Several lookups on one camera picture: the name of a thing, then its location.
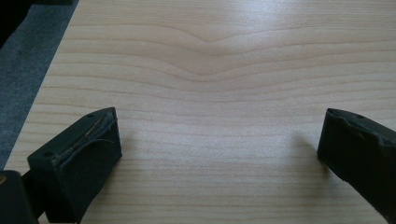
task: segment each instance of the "screw hole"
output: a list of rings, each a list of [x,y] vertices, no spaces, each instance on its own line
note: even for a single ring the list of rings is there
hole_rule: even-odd
[[[43,156],[44,156],[45,158],[52,157],[52,156],[53,156],[53,153],[52,153],[52,152],[46,152],[46,153],[43,154]]]

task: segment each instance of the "black plastic part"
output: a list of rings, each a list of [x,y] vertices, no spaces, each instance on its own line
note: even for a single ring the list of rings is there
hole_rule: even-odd
[[[22,176],[24,188],[29,199],[30,207],[35,218],[39,218],[45,211],[45,202],[47,201],[47,194],[44,191],[42,182],[37,182],[30,170]]]
[[[0,223],[37,224],[21,175],[16,171],[0,171]]]
[[[120,157],[114,107],[79,119],[30,155],[30,175],[43,187],[49,222],[79,223]]]
[[[396,223],[396,132],[361,115],[328,109],[318,158]]]

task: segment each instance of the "tabletop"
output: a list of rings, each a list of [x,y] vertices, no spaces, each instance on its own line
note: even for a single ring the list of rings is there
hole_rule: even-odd
[[[115,106],[123,157],[82,223],[386,223],[317,147],[329,107],[396,130],[395,11],[79,0],[6,169]]]

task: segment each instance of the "wooden table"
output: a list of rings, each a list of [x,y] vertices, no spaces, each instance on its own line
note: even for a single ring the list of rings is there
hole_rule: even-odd
[[[80,0],[7,169],[115,106],[123,157],[82,223],[385,223],[316,148],[328,107],[396,129],[395,11]]]

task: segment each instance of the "gray carpet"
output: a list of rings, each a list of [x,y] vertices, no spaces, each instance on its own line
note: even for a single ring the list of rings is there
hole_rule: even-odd
[[[6,165],[77,3],[32,5],[0,49],[0,170]]]

